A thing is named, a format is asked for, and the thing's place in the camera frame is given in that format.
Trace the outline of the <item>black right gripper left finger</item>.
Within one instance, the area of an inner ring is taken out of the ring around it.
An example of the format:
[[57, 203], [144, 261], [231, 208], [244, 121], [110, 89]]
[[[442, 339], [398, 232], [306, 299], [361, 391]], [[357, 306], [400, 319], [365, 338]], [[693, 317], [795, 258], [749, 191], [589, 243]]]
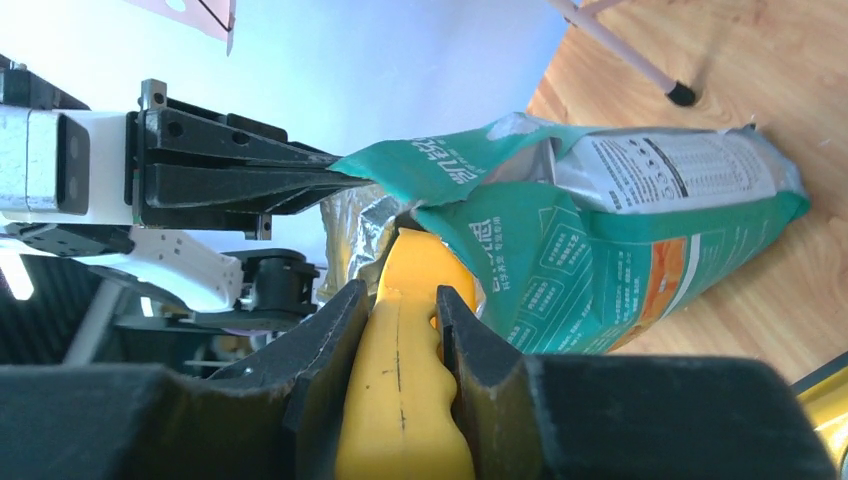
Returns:
[[207, 379], [159, 364], [5, 366], [5, 479], [329, 479], [368, 317], [354, 280]]

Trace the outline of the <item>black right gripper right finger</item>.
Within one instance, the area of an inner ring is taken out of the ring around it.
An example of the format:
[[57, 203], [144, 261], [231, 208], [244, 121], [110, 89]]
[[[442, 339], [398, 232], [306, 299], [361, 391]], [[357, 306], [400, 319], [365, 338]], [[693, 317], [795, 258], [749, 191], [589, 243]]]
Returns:
[[442, 286], [437, 315], [480, 479], [834, 479], [783, 378], [714, 356], [519, 352]]

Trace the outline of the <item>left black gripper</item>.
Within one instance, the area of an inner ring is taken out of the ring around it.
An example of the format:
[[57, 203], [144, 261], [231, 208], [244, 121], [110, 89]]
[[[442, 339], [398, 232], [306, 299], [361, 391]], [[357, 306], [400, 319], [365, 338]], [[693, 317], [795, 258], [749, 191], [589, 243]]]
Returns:
[[[133, 226], [240, 231], [267, 239], [270, 216], [301, 213], [340, 191], [371, 183], [325, 168], [339, 159], [336, 155], [232, 126], [228, 116], [213, 119], [165, 107], [161, 80], [141, 82], [138, 105], [126, 115], [124, 198]], [[264, 166], [156, 163], [144, 168], [146, 146]]]

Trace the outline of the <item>yellow plastic scoop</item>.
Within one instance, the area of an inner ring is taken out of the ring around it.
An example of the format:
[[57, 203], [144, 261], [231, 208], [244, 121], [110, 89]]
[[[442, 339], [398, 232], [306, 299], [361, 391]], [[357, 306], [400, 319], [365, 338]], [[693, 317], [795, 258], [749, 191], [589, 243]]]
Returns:
[[473, 275], [441, 239], [400, 229], [352, 367], [335, 478], [474, 478], [472, 453], [451, 412], [457, 381], [442, 359], [441, 286], [476, 307]]

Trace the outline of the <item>green pet food bag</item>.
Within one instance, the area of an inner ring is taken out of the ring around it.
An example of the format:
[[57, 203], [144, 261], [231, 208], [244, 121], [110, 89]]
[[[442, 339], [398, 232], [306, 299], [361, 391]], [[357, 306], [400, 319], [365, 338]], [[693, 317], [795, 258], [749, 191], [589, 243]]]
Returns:
[[807, 213], [797, 166], [755, 127], [579, 127], [512, 113], [386, 140], [320, 205], [330, 298], [375, 285], [404, 221], [466, 266], [483, 322], [526, 353], [620, 347]]

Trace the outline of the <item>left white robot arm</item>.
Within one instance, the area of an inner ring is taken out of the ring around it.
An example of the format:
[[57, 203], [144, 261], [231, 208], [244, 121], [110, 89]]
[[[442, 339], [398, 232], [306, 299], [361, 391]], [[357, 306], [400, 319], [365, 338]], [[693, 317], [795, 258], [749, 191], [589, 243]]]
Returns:
[[292, 328], [316, 269], [294, 251], [220, 253], [196, 230], [267, 241], [273, 219], [360, 180], [285, 130], [142, 83], [135, 111], [98, 112], [23, 70], [1, 72], [1, 253], [80, 262], [218, 328]]

